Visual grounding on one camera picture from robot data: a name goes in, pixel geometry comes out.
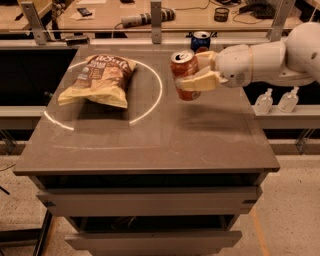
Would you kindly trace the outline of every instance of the soda can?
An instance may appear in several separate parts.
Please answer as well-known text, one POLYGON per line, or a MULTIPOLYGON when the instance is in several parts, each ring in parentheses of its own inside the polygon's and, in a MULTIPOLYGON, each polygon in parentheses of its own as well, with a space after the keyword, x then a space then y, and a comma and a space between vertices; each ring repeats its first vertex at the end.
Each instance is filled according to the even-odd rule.
POLYGON ((191 50, 195 53, 208 51, 210 48, 210 33, 205 31, 194 32, 191 37, 191 50))
POLYGON ((198 59, 194 52, 189 49, 183 49, 174 52, 171 55, 171 72, 175 80, 176 90, 179 98, 186 101, 191 101, 199 98, 201 92, 184 91, 177 86, 179 78, 194 75, 199 71, 198 59))

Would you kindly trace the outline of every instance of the snack bag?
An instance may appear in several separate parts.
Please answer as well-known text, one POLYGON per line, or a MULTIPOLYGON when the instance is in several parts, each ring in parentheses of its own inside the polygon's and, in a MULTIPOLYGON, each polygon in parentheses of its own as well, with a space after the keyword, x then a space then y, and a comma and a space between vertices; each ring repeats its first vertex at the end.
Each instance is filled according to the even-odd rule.
POLYGON ((108 54, 89 56, 86 61, 88 63, 76 81, 60 94, 59 105, 87 98, 97 103, 127 108, 125 90, 136 62, 108 54))

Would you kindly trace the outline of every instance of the table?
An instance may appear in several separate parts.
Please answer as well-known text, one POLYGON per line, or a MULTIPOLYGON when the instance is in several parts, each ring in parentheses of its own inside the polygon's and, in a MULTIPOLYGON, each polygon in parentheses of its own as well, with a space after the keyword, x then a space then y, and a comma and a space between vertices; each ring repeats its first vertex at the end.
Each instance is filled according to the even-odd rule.
POLYGON ((314 8, 317 8, 317 10, 320 10, 320 1, 319 0, 304 0, 306 3, 310 4, 314 8))
MULTIPOLYGON (((42 18, 51 10, 51 1, 34 1, 39 17, 42 18)), ((10 5, 0 7, 0 33, 25 33, 30 28, 28 20, 23 16, 15 20, 22 14, 20 5, 10 5)))
MULTIPOLYGON (((59 28, 62 31, 97 31, 107 30, 112 31, 117 24, 121 22, 121 16, 139 15, 141 13, 150 13, 150 0, 135 1, 134 5, 121 4, 119 0, 107 0, 105 4, 90 4, 79 5, 77 1, 74 1, 58 18, 59 28), (78 7, 87 7, 94 12, 94 19, 75 20, 71 18, 77 13, 78 7)), ((235 17, 239 7, 245 5, 242 3, 238 6, 228 6, 230 14, 227 22, 216 22, 213 19, 215 8, 219 7, 218 4, 211 3, 207 9, 192 9, 181 10, 192 7, 206 7, 207 0, 199 1, 178 1, 178 0, 164 0, 162 1, 162 7, 176 9, 176 19, 171 22, 162 23, 162 31, 196 31, 196 30, 208 30, 208 31, 259 31, 268 30, 272 25, 273 20, 257 20, 249 13, 242 14, 235 17)), ((285 25, 285 29, 292 29, 301 21, 294 15, 288 17, 285 25)), ((117 27, 118 30, 128 32, 143 32, 144 30, 150 31, 150 26, 140 26, 129 29, 122 29, 121 26, 117 27)))
POLYGON ((109 41, 79 48, 14 173, 29 176, 48 210, 79 232, 66 238, 77 250, 209 254, 233 246, 241 238, 233 223, 279 170, 245 93, 220 87, 181 101, 169 63, 182 45, 109 41), (138 61, 128 110, 86 100, 58 106, 84 58, 99 53, 138 61))

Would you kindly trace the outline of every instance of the gray table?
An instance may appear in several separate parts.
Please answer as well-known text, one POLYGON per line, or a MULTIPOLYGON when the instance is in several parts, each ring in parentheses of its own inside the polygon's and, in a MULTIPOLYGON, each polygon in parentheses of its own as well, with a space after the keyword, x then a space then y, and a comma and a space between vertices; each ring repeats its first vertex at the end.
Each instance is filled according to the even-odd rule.
POLYGON ((150 255, 233 246, 241 232, 232 224, 278 171, 242 89, 178 99, 169 64, 181 47, 81 47, 36 127, 14 172, 30 176, 48 210, 79 231, 67 238, 74 248, 150 255), (138 61, 128 110, 87 100, 58 106, 84 58, 97 53, 138 61))

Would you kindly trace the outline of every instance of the red soda can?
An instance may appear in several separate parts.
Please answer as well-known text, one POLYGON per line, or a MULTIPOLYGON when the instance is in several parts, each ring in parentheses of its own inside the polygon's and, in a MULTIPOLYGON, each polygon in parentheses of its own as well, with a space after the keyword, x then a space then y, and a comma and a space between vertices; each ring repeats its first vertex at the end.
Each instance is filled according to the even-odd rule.
MULTIPOLYGON (((171 72, 175 82, 179 78, 194 75, 199 71, 198 59, 194 52, 189 49, 183 49, 174 52, 171 55, 171 72)), ((176 90, 178 92, 179 98, 182 100, 195 100, 199 98, 201 92, 198 91, 183 91, 176 83, 176 90)))

